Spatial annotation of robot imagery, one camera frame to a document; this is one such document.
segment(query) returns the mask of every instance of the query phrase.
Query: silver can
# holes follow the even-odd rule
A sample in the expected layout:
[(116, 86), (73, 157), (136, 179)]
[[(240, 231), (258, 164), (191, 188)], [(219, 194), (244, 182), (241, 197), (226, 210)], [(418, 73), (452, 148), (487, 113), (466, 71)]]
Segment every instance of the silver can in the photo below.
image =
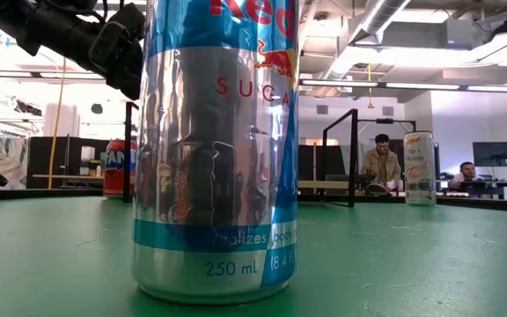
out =
[(264, 4), (148, 2), (132, 274), (152, 296), (245, 302), (295, 270), (298, 3)]
[(410, 132), (404, 136), (404, 174), (406, 203), (436, 204), (436, 168), (431, 132)]

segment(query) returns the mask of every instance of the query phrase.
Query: man in tan jacket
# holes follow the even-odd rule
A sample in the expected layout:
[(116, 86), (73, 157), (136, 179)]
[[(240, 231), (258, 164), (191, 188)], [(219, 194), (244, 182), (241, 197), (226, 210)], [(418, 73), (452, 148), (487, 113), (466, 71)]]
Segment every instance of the man in tan jacket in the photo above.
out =
[(388, 181), (394, 181), (394, 186), (397, 187), (400, 164), (396, 154), (388, 149), (389, 142), (388, 135), (380, 134), (375, 137), (377, 147), (365, 153), (361, 173), (371, 173), (375, 177), (374, 183), (386, 185)]

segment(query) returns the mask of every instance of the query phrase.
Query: tan jacket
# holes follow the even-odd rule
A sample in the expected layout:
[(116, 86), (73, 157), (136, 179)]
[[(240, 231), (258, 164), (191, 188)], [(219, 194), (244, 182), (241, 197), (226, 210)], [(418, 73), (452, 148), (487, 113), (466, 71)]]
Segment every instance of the tan jacket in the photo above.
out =
[[(361, 165), (361, 173), (371, 171), (375, 176), (375, 180), (378, 177), (378, 166), (380, 157), (377, 150), (370, 150), (365, 153), (363, 164)], [(388, 151), (388, 158), (386, 159), (386, 180), (394, 181), (394, 186), (398, 186), (400, 180), (400, 164), (398, 163), (398, 157), (394, 152)]]

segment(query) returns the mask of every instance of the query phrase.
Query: computer monitor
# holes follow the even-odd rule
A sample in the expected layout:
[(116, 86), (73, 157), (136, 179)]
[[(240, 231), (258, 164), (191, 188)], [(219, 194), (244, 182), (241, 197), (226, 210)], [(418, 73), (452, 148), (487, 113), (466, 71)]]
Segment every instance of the computer monitor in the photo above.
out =
[(474, 164), (479, 167), (507, 167), (507, 142), (474, 142)]

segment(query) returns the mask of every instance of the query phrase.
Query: white can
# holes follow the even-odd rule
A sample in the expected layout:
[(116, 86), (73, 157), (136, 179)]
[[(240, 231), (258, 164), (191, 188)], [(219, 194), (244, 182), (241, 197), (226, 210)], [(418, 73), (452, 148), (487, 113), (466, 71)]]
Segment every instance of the white can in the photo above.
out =
[(436, 204), (434, 141), (431, 132), (410, 132), (404, 136), (406, 203)]

